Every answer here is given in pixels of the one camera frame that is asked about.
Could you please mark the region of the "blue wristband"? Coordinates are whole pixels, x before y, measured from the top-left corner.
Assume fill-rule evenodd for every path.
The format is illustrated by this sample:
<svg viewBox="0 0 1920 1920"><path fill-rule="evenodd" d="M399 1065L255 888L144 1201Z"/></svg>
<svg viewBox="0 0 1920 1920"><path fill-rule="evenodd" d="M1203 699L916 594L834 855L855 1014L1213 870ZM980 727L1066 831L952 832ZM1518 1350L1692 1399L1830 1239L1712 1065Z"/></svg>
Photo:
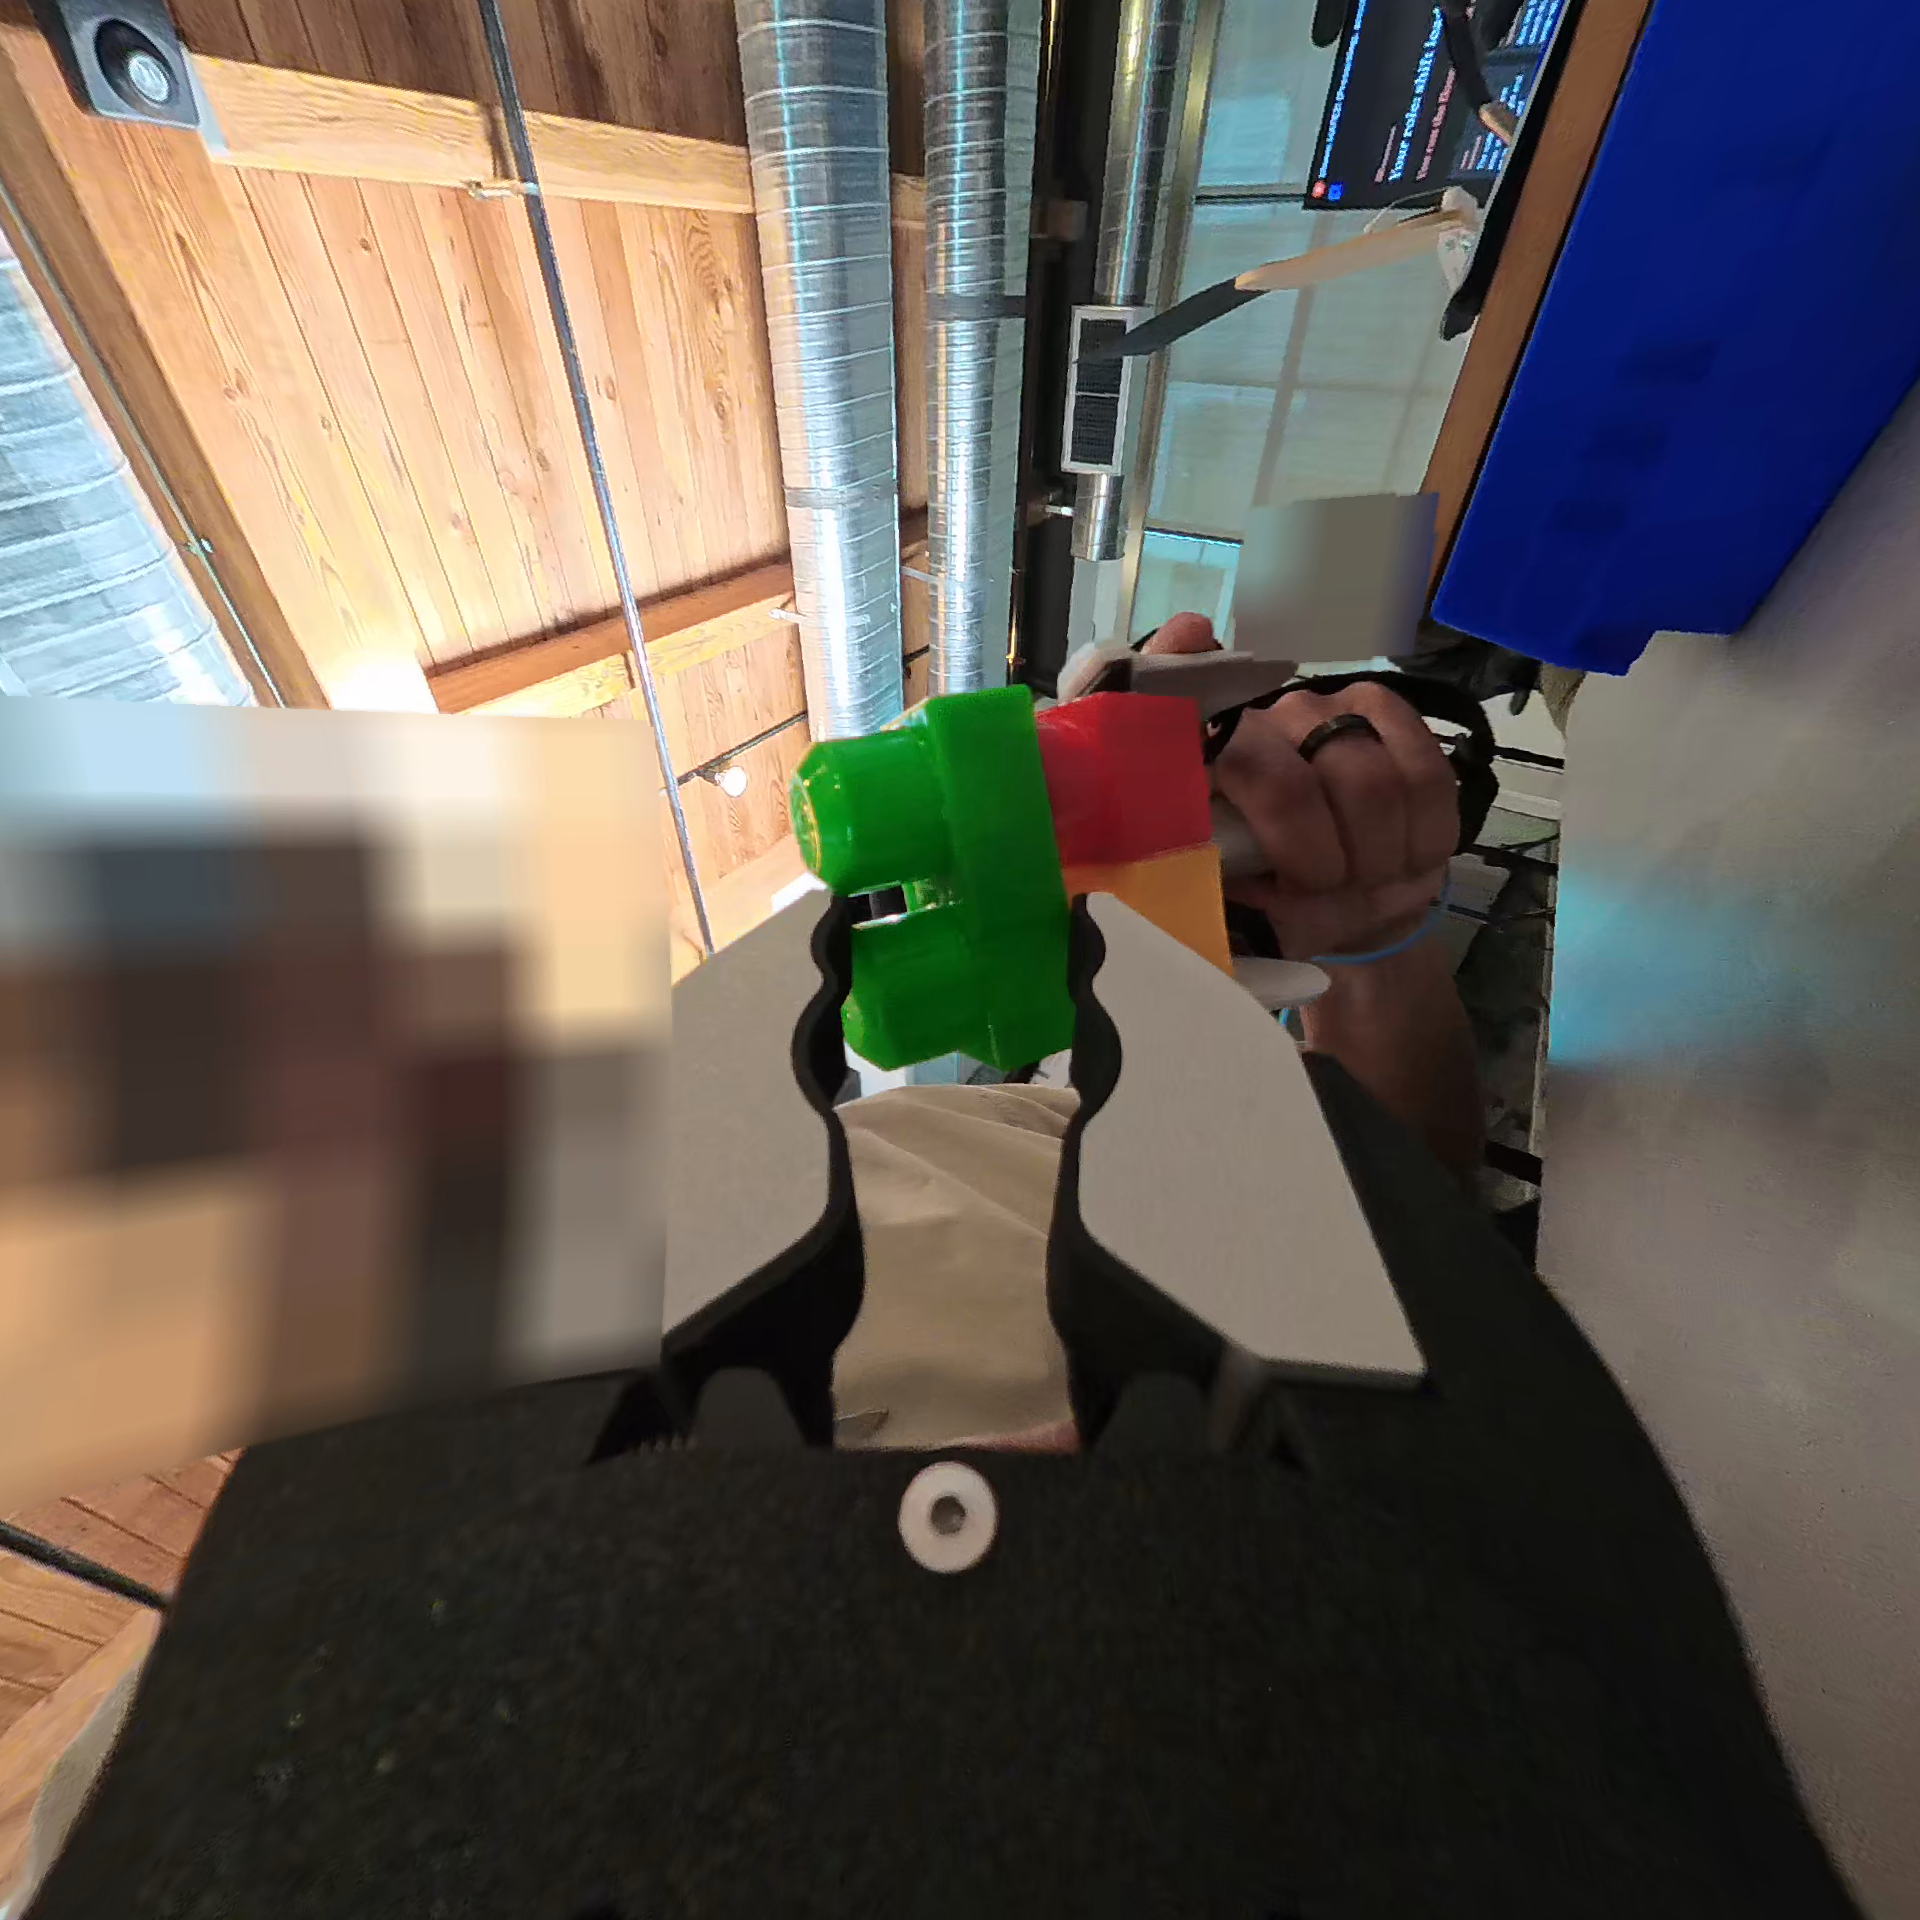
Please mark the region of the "blue wristband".
<svg viewBox="0 0 1920 1920"><path fill-rule="evenodd" d="M1311 964L1318 970L1375 968L1381 963L1411 954L1422 943L1432 937L1432 932L1445 923L1447 914L1448 896L1439 895L1438 899L1428 902L1411 923L1398 929L1391 940L1374 940L1372 944L1365 944L1359 950L1323 952L1315 956Z"/></svg>

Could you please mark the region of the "person's left hand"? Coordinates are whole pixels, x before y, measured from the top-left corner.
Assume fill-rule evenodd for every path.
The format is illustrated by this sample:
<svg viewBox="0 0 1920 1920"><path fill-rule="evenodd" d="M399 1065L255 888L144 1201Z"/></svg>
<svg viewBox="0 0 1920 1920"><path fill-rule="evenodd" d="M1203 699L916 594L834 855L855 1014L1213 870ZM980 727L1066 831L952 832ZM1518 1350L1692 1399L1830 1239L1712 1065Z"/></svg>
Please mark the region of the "person's left hand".
<svg viewBox="0 0 1920 1920"><path fill-rule="evenodd" d="M1443 742L1395 692L1296 688L1247 711L1211 762L1258 862L1229 902L1270 929L1278 956L1391 940L1447 892L1455 783Z"/></svg>

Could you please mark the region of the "person's left forearm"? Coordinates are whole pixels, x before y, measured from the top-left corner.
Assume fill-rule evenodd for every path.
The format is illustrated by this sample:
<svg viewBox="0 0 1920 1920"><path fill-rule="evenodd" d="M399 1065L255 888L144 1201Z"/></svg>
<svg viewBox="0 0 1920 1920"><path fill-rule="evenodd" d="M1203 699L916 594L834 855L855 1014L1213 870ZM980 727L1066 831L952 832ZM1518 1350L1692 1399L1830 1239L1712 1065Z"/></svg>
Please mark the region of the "person's left forearm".
<svg viewBox="0 0 1920 1920"><path fill-rule="evenodd" d="M1302 1040L1422 1138L1460 1187L1478 1187L1478 1056L1448 950L1432 936L1387 959L1333 968L1327 990L1302 1009Z"/></svg>

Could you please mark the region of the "blue plastic bin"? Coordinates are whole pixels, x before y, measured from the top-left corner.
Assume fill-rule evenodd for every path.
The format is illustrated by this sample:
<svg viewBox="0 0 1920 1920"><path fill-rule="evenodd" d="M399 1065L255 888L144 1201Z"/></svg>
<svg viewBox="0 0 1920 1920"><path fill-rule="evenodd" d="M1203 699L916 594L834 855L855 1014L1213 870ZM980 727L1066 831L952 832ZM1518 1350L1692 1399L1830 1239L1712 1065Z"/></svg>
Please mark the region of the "blue plastic bin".
<svg viewBox="0 0 1920 1920"><path fill-rule="evenodd" d="M1435 587L1623 675L1733 635L1918 371L1918 4L1653 4Z"/></svg>

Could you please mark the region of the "large silver ventilation duct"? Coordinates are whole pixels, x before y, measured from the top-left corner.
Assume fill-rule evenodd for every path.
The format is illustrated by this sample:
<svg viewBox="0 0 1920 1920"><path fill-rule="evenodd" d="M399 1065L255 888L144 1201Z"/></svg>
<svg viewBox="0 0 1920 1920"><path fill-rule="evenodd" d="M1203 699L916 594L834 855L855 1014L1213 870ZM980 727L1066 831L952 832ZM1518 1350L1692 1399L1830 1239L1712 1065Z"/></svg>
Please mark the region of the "large silver ventilation duct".
<svg viewBox="0 0 1920 1920"><path fill-rule="evenodd" d="M3 691L255 704L12 244L3 244Z"/></svg>

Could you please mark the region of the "computer monitor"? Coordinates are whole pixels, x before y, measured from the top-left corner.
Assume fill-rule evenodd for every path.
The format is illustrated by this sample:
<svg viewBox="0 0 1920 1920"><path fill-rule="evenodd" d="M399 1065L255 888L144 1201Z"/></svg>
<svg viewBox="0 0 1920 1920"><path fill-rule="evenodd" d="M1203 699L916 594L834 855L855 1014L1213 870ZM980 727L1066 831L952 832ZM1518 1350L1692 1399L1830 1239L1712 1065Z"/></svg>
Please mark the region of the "computer monitor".
<svg viewBox="0 0 1920 1920"><path fill-rule="evenodd" d="M1416 211L1498 193L1571 2L1357 2L1335 49L1302 204Z"/></svg>

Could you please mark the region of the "green toy building block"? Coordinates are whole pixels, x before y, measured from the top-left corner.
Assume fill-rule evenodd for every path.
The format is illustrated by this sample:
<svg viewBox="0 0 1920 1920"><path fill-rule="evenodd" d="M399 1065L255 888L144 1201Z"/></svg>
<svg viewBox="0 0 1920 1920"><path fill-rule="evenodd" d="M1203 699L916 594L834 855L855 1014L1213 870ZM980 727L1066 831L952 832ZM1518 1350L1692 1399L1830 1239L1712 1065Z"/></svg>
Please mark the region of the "green toy building block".
<svg viewBox="0 0 1920 1920"><path fill-rule="evenodd" d="M895 727L813 744L789 819L830 892L903 895L853 930L843 1028L860 1059L1014 1070L1069 1048L1071 913L1023 688L934 698Z"/></svg>

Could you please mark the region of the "yellow toy building block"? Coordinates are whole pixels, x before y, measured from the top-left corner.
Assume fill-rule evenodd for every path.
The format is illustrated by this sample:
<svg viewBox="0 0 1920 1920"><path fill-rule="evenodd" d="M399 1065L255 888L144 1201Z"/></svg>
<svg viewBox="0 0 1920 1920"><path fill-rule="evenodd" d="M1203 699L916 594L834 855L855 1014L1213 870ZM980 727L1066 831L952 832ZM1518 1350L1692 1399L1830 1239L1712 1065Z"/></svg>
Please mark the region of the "yellow toy building block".
<svg viewBox="0 0 1920 1920"><path fill-rule="evenodd" d="M1221 855L1211 842L1128 860L1069 862L1063 888L1069 902L1095 895L1123 902L1170 940L1232 974Z"/></svg>

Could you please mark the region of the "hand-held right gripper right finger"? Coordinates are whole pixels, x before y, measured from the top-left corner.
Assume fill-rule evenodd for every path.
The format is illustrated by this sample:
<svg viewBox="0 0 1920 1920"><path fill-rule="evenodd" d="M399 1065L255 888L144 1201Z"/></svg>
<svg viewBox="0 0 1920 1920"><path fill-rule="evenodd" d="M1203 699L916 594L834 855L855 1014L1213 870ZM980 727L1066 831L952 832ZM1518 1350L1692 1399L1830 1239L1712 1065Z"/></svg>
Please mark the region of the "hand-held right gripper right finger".
<svg viewBox="0 0 1920 1920"><path fill-rule="evenodd" d="M1082 1358L1140 1311L1142 1368L1412 1387L1422 1350L1306 1056L1235 974L1109 895L1071 911L1071 1088L1050 1234Z"/></svg>

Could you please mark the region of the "wooden side table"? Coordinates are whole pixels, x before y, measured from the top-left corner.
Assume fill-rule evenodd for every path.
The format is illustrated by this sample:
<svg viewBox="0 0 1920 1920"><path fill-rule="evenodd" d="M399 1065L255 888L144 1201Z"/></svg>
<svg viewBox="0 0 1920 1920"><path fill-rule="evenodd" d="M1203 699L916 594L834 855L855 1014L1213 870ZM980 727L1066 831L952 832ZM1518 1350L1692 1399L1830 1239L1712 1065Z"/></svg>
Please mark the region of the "wooden side table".
<svg viewBox="0 0 1920 1920"><path fill-rule="evenodd" d="M1500 247L1423 475L1435 497L1428 590L1472 503L1485 450L1528 343L1556 258L1638 51L1651 2L1571 4L1526 110L1519 153L1495 193Z"/></svg>

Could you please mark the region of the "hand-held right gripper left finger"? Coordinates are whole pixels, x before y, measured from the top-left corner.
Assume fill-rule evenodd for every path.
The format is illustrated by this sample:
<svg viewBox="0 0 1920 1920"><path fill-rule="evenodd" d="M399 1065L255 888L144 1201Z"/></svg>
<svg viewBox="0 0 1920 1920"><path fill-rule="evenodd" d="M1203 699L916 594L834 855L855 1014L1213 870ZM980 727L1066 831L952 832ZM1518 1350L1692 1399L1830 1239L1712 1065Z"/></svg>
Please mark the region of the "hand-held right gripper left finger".
<svg viewBox="0 0 1920 1920"><path fill-rule="evenodd" d="M669 993L666 1347L744 1336L837 1353L862 1302L845 1076L848 902L798 895Z"/></svg>

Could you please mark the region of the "red toy building block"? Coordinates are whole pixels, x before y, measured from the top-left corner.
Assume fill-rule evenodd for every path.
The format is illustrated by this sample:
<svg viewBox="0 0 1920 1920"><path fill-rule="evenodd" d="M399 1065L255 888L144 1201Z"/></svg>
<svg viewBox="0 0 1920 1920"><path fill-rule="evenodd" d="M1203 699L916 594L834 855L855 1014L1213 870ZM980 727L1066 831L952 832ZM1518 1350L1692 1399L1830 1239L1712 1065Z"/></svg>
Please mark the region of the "red toy building block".
<svg viewBox="0 0 1920 1920"><path fill-rule="evenodd" d="M1063 873L1211 847L1211 787L1194 699L1092 692L1037 711L1035 735Z"/></svg>

